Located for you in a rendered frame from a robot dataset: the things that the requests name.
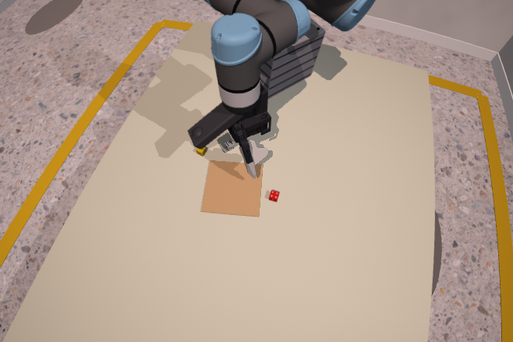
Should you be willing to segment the red die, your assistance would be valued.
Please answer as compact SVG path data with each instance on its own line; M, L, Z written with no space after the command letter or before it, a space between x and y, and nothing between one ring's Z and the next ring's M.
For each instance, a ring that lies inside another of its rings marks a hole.
M276 192L276 191L271 190L271 194L270 194L270 196L269 196L269 200L274 201L274 202L277 202L277 200L278 200L278 195L279 195L279 192Z

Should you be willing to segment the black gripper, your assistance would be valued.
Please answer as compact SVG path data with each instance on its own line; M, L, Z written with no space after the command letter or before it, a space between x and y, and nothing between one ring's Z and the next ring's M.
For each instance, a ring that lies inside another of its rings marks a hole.
M228 111L243 114L243 117L229 127L228 131L235 142L239 143L239 150L246 170L254 179L257 178L255 165L268 155L268 150L264 147L257 147L256 142L252 139L247 140L247 137L254 136L259 132L263 135L271 131L271 116L267 112L267 100L268 92L260 83L260 96L254 104L245 108L233 108L222 102ZM267 128L268 122L269 128Z

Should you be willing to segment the tan flat mat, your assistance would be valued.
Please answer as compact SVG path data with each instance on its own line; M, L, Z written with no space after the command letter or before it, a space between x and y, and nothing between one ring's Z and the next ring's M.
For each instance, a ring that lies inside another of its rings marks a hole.
M210 160L201 212L258 217L263 165L252 178L244 163Z

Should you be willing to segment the white die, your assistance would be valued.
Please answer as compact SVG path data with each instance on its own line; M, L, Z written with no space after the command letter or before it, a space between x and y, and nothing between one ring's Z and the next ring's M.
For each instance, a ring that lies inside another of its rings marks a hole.
M230 151L235 148L235 144L231 140L228 140L225 142L225 147L228 151Z

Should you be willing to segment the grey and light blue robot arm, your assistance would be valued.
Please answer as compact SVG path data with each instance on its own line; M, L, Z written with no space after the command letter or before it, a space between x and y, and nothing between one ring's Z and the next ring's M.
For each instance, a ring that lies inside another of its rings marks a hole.
M308 10L345 32L367 14L376 0L204 1L225 15L211 28L211 52L221 100L230 107L245 108L260 96L262 64L309 31ZM188 130L193 145L202 150L242 117L220 103Z

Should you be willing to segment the yellow die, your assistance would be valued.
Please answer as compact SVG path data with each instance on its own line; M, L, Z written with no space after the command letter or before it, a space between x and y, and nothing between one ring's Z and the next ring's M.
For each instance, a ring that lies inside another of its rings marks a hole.
M196 148L196 152L200 155L200 156L203 156L207 150L206 150L206 147L204 147L202 150L201 149L198 149Z

